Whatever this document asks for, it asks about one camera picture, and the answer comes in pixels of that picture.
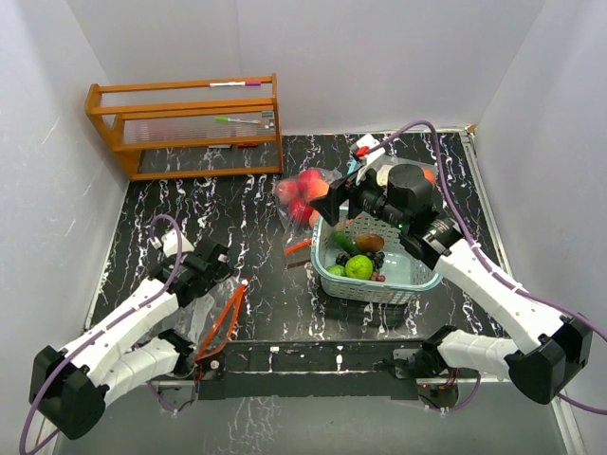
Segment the orange yellow peach toy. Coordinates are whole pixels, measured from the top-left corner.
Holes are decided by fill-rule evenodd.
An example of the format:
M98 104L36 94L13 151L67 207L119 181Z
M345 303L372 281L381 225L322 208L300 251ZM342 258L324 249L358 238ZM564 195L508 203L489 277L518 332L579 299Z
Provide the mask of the orange yellow peach toy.
M322 179L310 179L307 182L307 188L305 192L305 198L307 201L311 201L327 195L329 190L329 184Z

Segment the pink red dragonfruit toy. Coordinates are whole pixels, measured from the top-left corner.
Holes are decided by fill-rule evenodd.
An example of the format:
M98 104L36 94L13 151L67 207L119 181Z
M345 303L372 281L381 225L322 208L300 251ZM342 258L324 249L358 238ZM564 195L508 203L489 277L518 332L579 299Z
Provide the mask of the pink red dragonfruit toy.
M301 172L297 178L299 191L306 191L309 183L314 182L315 180L322 180L322 174L317 169L310 168Z

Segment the blue zipper plastic bag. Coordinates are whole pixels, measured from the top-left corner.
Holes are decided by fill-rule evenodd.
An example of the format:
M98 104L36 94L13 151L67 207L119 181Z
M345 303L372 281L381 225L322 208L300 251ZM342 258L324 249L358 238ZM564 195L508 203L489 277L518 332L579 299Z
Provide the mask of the blue zipper plastic bag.
M369 153L369 146L357 147L352 152L352 160L348 168L348 174L366 174L368 171L375 172L375 181L380 187L385 188L388 184L388 173L395 166L412 165L421 170L422 176L434 187L437 178L437 169L434 166L406 158L388 156L383 149Z

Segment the red apple toy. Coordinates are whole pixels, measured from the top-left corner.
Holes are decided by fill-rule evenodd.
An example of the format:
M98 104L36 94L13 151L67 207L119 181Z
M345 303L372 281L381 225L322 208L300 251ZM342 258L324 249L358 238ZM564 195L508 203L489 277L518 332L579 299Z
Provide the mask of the red apple toy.
M298 224L307 224L313 208L301 197L296 197L288 205L290 219Z

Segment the orange zipper bag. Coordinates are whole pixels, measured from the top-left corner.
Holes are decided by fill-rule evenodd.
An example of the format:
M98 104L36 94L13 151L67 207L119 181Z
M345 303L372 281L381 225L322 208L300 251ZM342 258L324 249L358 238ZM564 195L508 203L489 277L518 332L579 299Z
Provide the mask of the orange zipper bag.
M194 345L196 364L219 354L232 340L247 291L247 279L231 277L183 310L177 331Z
M337 170L312 167L282 179L274 186L276 207L284 228L282 250L288 259L311 246L319 217L311 201L327 195L329 185L340 177L342 174Z

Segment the pink fruit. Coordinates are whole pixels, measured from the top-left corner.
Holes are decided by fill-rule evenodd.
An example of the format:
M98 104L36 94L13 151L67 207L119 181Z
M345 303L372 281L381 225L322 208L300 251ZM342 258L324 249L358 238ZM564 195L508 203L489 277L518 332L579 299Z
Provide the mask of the pink fruit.
M299 196L299 188L296 180L281 180L275 189L276 196L282 205L288 205L293 199Z

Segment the green cucumber toy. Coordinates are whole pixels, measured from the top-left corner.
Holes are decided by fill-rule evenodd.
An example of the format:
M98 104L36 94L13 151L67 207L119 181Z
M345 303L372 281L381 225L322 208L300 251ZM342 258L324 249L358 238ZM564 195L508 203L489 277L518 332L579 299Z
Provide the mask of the green cucumber toy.
M342 231L335 230L331 233L332 241L341 248L349 256L356 256L360 254L360 250L355 243Z

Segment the brown kiwi toy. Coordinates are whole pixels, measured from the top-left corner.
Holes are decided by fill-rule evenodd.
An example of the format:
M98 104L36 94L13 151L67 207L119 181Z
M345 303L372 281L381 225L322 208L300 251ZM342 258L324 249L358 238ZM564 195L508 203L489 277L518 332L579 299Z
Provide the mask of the brown kiwi toy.
M362 233L356 237L357 248L364 253L376 253L384 248L384 239L375 233Z

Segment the dark grape bunch toy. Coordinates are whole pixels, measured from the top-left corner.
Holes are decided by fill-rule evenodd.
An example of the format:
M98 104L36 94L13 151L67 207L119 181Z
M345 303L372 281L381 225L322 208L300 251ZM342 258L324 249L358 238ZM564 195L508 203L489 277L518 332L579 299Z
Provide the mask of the dark grape bunch toy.
M372 262L374 263L374 272L378 272L381 267L383 267L383 263L384 263L384 256L382 253L362 253L359 255L364 255L367 256L369 259L372 260ZM346 253L341 253L335 260L335 264L340 264L345 266L347 261L353 256L349 256Z

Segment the green fruit toy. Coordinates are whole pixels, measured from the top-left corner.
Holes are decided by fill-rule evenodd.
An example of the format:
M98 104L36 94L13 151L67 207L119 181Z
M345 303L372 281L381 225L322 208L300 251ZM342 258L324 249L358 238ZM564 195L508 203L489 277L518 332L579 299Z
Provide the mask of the green fruit toy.
M338 276L338 277L345 277L346 276L346 271L345 271L345 267L343 265L340 264L334 264L334 265L330 265L326 268L326 271L334 276Z
M348 278L369 281L374 272L374 263L367 256L356 255L347 261L344 268Z

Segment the red grape bunch toy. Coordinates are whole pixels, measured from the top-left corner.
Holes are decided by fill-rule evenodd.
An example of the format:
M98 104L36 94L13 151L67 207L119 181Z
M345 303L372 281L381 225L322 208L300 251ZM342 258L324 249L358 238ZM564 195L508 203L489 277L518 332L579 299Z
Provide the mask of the red grape bunch toy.
M385 282L386 277L378 272L373 272L370 280L375 282Z

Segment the orange pumpkin toy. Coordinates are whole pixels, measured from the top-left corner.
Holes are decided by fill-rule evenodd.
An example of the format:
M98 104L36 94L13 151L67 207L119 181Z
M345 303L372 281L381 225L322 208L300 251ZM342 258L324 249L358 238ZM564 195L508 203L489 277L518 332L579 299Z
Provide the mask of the orange pumpkin toy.
M424 173L424 177L433 185L435 186L435 174L428 168L423 168L422 169L423 173Z

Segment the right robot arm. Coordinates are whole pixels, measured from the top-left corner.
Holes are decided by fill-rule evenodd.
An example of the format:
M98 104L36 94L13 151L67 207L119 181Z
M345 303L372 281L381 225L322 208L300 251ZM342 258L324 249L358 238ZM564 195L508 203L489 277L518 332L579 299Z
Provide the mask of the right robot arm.
M592 329L580 318L538 303L491 263L462 229L433 206L435 185L414 164L369 170L334 181L311 205L330 226L362 212L398 230L404 249L456 284L506 330L505 338L477 336L446 325L427 338L415 359L425 374L469 369L505 378L527 398L546 405L587 364Z

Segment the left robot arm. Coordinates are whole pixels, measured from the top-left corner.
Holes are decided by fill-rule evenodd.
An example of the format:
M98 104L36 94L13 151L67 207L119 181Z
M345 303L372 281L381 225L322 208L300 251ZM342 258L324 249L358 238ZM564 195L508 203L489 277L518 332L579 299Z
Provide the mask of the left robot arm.
M193 342L176 329L145 336L232 275L230 250L210 238L178 241L173 233L162 249L164 259L112 313L63 348L46 346L34 358L28 401L69 440L82 438L129 391L194 370Z

